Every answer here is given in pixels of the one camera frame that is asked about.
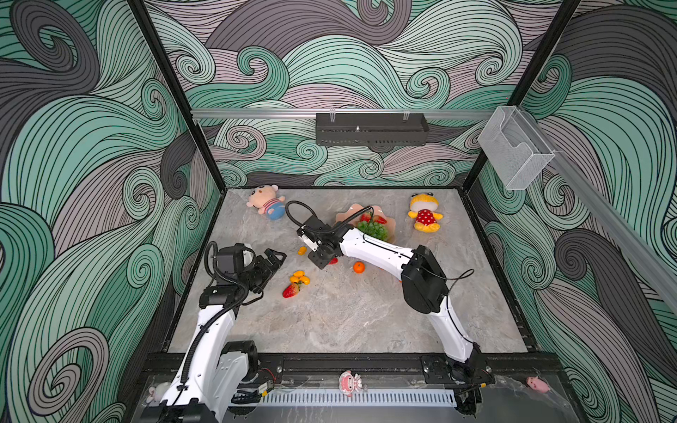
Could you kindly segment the pink scalloped fruit bowl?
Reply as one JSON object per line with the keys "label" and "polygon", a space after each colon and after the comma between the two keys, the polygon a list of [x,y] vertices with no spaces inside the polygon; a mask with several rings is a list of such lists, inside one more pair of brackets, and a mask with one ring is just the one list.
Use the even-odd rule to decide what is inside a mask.
{"label": "pink scalloped fruit bowl", "polygon": [[360,221],[374,221],[375,216],[382,216],[387,220],[386,227],[389,231],[390,237],[387,240],[388,243],[393,243],[395,241],[395,235],[396,235],[396,221],[394,218],[387,217],[384,215],[383,210],[379,206],[374,206],[372,209],[369,209],[368,211],[364,211],[363,213],[360,213],[359,215],[355,216],[351,220],[349,220],[349,224],[353,225],[354,227],[357,228],[357,224]]}

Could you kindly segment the orange mandarin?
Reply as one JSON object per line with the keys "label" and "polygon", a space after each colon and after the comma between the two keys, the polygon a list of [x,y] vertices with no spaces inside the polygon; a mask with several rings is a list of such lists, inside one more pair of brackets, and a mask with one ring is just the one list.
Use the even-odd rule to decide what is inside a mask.
{"label": "orange mandarin", "polygon": [[355,273],[361,274],[365,272],[366,267],[363,262],[356,262],[353,266],[353,269]]}

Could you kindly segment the green grape bunch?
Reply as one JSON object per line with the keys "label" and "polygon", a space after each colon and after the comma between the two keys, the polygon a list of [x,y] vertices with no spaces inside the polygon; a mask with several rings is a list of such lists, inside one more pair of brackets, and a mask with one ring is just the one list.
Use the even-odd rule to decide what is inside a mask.
{"label": "green grape bunch", "polygon": [[379,239],[380,241],[387,241],[390,237],[386,225],[376,221],[360,221],[357,224],[357,228],[364,234]]}

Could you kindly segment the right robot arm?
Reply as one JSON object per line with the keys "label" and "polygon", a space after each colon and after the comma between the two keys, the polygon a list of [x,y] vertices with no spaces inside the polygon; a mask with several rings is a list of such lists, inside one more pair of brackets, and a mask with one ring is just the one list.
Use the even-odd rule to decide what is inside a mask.
{"label": "right robot arm", "polygon": [[451,377],[469,387],[495,382],[486,356],[472,341],[454,311],[448,278],[434,254],[425,246],[399,247],[371,237],[347,222],[329,227],[312,216],[296,234],[310,248],[309,259],[318,269],[338,257],[351,257],[386,271],[401,282],[405,303],[428,317],[440,339]]}

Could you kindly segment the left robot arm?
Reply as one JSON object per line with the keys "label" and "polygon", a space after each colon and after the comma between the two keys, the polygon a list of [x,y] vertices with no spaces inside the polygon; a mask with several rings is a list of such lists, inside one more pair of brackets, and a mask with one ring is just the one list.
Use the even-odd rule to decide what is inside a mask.
{"label": "left robot arm", "polygon": [[257,255],[244,243],[220,248],[211,241],[203,259],[211,283],[199,298],[190,345],[162,398],[141,412],[141,422],[222,422],[233,399],[263,396],[258,389],[239,391],[242,382],[257,377],[255,343],[227,337],[240,309],[263,299],[287,255],[272,249]]}

